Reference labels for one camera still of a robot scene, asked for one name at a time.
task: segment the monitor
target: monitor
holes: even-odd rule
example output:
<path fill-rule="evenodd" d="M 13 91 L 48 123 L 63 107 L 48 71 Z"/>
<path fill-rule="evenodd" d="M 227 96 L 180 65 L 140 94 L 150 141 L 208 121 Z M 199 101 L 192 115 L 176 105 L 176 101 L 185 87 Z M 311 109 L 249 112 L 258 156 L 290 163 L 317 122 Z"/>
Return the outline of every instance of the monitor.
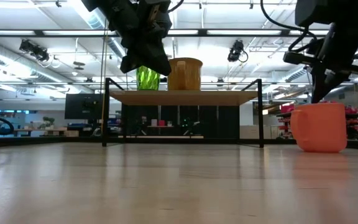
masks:
<path fill-rule="evenodd" d="M 67 94 L 65 119 L 101 119 L 103 95 Z"/>

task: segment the ceiling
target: ceiling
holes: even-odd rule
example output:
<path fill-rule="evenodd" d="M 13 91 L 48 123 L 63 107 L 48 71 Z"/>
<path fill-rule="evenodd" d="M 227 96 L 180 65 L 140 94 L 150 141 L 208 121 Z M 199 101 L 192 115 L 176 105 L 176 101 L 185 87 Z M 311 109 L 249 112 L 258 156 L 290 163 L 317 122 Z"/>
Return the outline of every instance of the ceiling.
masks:
<path fill-rule="evenodd" d="M 184 4 L 170 16 L 174 29 L 281 29 L 267 22 L 260 10 L 259 0 L 254 0 L 253 9 L 250 9 L 249 3 L 249 0 L 185 0 Z M 266 0 L 265 8 L 276 21 L 294 26 L 295 3 L 295 0 Z M 84 10 L 80 0 L 60 0 L 60 4 L 62 7 L 57 7 L 54 0 L 0 1 L 0 29 L 72 30 L 91 28 L 84 19 L 89 14 Z M 326 30 L 328 26 L 313 24 L 311 29 Z M 79 38 L 76 49 L 76 38 L 0 37 L 0 48 L 2 49 L 0 55 L 12 58 L 13 54 L 11 53 L 14 53 L 19 58 L 17 59 L 19 63 L 24 58 L 26 62 L 28 60 L 36 62 L 33 57 L 27 54 L 23 55 L 19 50 L 23 39 L 29 39 L 31 42 L 47 48 L 51 58 L 56 58 L 54 61 L 51 59 L 41 65 L 35 63 L 35 66 L 27 65 L 32 70 L 61 75 L 66 78 L 65 82 L 70 80 L 83 82 L 87 78 L 100 82 L 100 77 L 104 74 L 101 69 L 102 38 Z M 249 60 L 244 64 L 227 61 L 229 48 L 237 39 L 241 39 L 245 43 L 246 51 L 249 53 Z M 168 55 L 193 57 L 201 60 L 203 62 L 202 82 L 216 82 L 218 78 L 223 78 L 225 82 L 251 82 L 256 78 L 262 78 L 264 82 L 282 82 L 280 79 L 288 75 L 288 72 L 299 69 L 297 65 L 282 61 L 284 52 L 295 39 L 296 37 L 175 37 L 174 39 L 167 37 L 163 43 Z M 305 45 L 308 41 L 306 38 L 301 44 Z M 76 67 L 73 65 L 74 61 L 85 63 L 84 70 L 74 70 Z M 133 81 L 135 79 L 134 72 L 123 74 L 117 67 L 119 63 L 115 53 L 107 47 L 106 76 L 113 78 L 116 82 Z M 15 81 L 21 82 L 21 80 L 24 79 L 19 78 Z M 303 75 L 296 82 L 308 82 L 307 76 Z M 87 88 L 97 90 L 100 87 L 95 85 Z M 203 86 L 203 89 L 206 90 L 217 88 L 240 89 L 234 85 Z"/>

